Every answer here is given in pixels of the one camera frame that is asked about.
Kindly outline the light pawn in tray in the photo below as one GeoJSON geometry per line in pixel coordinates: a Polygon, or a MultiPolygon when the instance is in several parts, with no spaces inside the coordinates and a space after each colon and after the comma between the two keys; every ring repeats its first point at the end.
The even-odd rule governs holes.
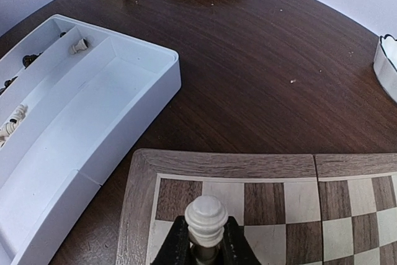
{"type": "Polygon", "coordinates": [[[85,51],[89,48],[89,43],[85,38],[81,38],[78,42],[71,45],[68,52],[71,55],[77,54],[79,52],[85,51]]]}

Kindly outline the white plastic tray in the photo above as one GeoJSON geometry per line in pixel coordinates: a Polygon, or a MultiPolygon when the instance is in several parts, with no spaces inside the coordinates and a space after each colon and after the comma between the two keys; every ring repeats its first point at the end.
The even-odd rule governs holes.
{"type": "Polygon", "coordinates": [[[59,14],[35,29],[49,26],[67,33],[1,94],[1,127],[28,106],[1,147],[2,264],[48,264],[181,88],[174,50],[59,14]]]}

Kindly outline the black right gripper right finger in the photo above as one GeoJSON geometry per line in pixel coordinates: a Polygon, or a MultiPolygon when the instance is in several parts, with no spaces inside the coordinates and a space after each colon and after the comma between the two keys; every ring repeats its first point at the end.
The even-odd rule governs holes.
{"type": "Polygon", "coordinates": [[[261,265],[236,219],[228,217],[221,242],[223,264],[261,265]]]}

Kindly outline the dark chess pieces pile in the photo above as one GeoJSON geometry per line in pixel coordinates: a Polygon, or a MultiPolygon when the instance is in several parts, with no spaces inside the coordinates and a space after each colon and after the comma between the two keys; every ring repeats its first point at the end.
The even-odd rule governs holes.
{"type": "Polygon", "coordinates": [[[35,29],[2,56],[1,93],[23,70],[66,33],[67,30],[61,30],[57,26],[35,29]]]}

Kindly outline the wooden chess board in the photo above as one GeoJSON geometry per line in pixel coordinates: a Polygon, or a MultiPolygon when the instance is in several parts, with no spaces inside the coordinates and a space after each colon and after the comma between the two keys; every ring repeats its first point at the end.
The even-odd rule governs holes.
{"type": "Polygon", "coordinates": [[[201,195],[235,218],[261,264],[395,264],[396,155],[133,154],[117,264],[151,264],[201,195]]]}

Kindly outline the light chess pieces pile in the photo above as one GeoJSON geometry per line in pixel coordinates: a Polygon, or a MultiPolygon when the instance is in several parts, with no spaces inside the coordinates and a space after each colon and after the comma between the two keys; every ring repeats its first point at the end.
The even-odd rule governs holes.
{"type": "Polygon", "coordinates": [[[10,119],[1,127],[1,147],[4,146],[8,138],[25,119],[27,109],[27,105],[18,105],[14,113],[11,115],[10,119]]]}

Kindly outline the white scalloped bowl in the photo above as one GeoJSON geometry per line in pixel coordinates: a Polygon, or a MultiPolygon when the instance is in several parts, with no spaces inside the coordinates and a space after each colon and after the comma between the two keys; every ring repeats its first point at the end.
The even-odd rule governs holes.
{"type": "Polygon", "coordinates": [[[373,70],[385,92],[396,102],[396,39],[390,34],[379,36],[373,70]]]}

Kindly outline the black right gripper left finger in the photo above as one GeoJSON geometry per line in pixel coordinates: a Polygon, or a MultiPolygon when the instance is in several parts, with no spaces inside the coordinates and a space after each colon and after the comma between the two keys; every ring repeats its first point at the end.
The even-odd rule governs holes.
{"type": "Polygon", "coordinates": [[[190,264],[190,240],[188,224],[184,217],[176,217],[153,265],[185,265],[190,264]]]}

